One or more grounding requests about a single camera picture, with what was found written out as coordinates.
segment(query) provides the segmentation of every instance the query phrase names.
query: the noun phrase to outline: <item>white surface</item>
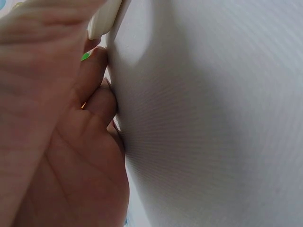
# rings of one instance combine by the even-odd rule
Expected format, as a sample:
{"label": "white surface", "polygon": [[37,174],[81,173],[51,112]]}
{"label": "white surface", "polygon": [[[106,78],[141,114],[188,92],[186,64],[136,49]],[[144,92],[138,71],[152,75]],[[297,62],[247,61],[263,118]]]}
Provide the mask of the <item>white surface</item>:
{"label": "white surface", "polygon": [[302,1],[128,5],[111,76],[151,226],[303,226]]}
{"label": "white surface", "polygon": [[108,0],[89,22],[89,39],[99,39],[113,26],[122,0]]}

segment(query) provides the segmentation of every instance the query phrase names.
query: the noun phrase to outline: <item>hand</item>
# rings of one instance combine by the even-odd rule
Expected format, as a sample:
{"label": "hand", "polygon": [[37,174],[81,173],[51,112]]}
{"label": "hand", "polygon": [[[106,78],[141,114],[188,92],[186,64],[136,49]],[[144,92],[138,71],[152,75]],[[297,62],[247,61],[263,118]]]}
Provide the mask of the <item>hand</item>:
{"label": "hand", "polygon": [[0,21],[0,226],[123,225],[106,50],[80,62],[98,43],[86,28],[103,2],[28,0]]}

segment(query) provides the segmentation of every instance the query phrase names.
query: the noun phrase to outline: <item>white plastic object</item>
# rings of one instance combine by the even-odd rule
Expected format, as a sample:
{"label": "white plastic object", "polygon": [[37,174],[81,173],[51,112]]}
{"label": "white plastic object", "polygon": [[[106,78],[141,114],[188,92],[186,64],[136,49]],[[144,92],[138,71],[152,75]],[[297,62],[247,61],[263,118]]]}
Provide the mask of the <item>white plastic object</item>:
{"label": "white plastic object", "polygon": [[99,39],[114,25],[122,0],[107,0],[89,22],[89,39]]}

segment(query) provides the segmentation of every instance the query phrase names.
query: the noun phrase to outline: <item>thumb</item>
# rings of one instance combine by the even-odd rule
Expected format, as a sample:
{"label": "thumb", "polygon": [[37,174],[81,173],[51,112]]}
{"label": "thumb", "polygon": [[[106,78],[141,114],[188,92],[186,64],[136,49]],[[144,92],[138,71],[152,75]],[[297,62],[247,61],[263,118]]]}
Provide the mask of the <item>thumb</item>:
{"label": "thumb", "polygon": [[37,42],[82,31],[106,0],[27,0],[0,23],[0,42]]}

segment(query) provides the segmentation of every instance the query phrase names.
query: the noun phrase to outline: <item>white object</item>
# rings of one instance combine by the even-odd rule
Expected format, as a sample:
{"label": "white object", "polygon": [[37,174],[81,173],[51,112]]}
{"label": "white object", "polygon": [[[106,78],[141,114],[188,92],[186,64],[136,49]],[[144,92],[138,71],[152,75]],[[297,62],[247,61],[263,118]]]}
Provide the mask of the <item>white object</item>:
{"label": "white object", "polygon": [[110,73],[149,221],[128,227],[303,227],[302,0],[127,3]]}
{"label": "white object", "polygon": [[99,39],[115,22],[122,0],[108,0],[89,22],[89,39]]}

